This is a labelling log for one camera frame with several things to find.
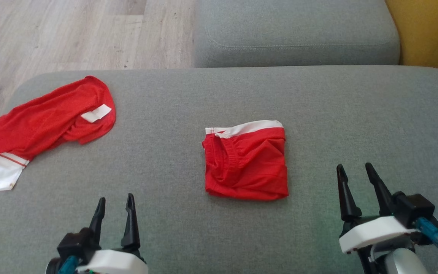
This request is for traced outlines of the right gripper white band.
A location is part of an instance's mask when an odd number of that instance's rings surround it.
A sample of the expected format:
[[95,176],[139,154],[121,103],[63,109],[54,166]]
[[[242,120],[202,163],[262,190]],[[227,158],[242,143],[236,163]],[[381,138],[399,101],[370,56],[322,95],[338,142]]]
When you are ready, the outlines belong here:
[[[364,274],[420,274],[421,260],[415,253],[412,237],[420,230],[406,228],[393,214],[392,194],[373,165],[365,164],[368,179],[375,189],[379,204],[378,217],[357,225],[339,238],[344,254],[356,253]],[[352,222],[362,216],[348,186],[348,176],[342,164],[337,165],[337,181],[341,220]]]

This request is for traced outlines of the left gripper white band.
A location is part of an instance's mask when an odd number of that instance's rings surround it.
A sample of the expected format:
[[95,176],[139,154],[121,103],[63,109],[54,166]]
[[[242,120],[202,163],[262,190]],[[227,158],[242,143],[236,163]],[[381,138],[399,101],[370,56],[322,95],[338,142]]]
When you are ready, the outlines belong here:
[[[100,244],[102,221],[105,216],[106,199],[101,197],[96,206],[89,228],[93,232],[92,241]],[[135,198],[128,193],[126,207],[127,220],[120,249],[104,249],[92,253],[87,263],[76,268],[77,274],[147,274],[148,266],[140,253],[140,235],[136,214]]]

